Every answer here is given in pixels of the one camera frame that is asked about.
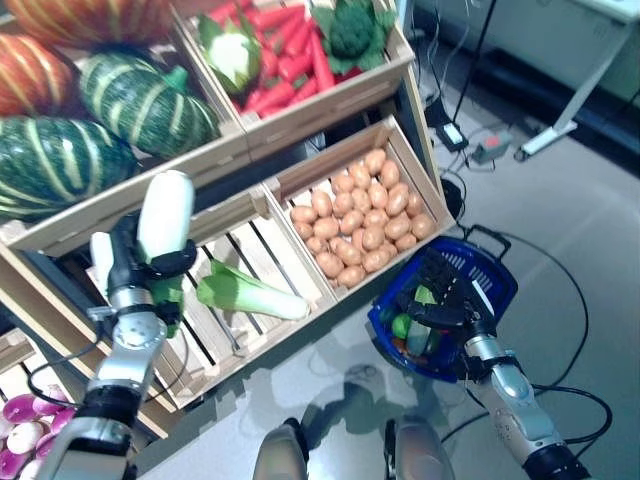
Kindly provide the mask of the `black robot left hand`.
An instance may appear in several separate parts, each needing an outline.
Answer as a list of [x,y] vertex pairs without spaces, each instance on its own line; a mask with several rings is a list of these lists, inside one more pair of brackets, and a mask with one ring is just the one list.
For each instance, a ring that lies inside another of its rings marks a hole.
[[195,263],[196,246],[185,240],[181,247],[169,247],[149,257],[138,239],[139,217],[138,212],[122,217],[109,233],[113,265],[107,276],[108,298],[133,288],[147,291],[155,305],[180,303],[183,277]]

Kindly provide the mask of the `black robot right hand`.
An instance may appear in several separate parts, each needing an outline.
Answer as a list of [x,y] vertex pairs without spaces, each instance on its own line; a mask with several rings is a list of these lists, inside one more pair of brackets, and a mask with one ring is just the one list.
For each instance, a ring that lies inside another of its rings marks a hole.
[[464,344],[480,335],[497,336],[497,322],[473,283],[437,250],[427,247],[417,270],[419,286],[433,296],[434,303],[409,297],[403,309],[418,323],[451,335]]

